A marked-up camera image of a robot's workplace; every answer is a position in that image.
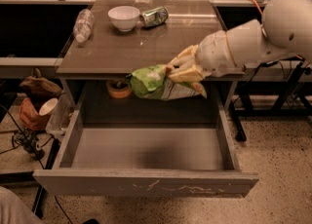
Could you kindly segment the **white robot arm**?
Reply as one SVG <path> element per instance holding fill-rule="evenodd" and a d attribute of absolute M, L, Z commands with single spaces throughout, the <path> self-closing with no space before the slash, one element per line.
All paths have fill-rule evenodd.
<path fill-rule="evenodd" d="M 292 56 L 312 59 L 312 0 L 270 0 L 260 20 L 219 30 L 182 51 L 168 64 L 168 77 L 199 82 Z"/>

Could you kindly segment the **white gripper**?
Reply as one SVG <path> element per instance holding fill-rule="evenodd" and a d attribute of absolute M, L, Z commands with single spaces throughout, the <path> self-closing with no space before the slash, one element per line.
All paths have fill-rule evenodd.
<path fill-rule="evenodd" d="M 194 64 L 196 60 L 203 69 Z M 235 69 L 226 43 L 226 32 L 223 30 L 206 36 L 199 46 L 187 47 L 168 65 L 173 69 L 186 69 L 168 75 L 176 83 L 199 82 L 204 79 L 204 75 L 222 77 Z"/>

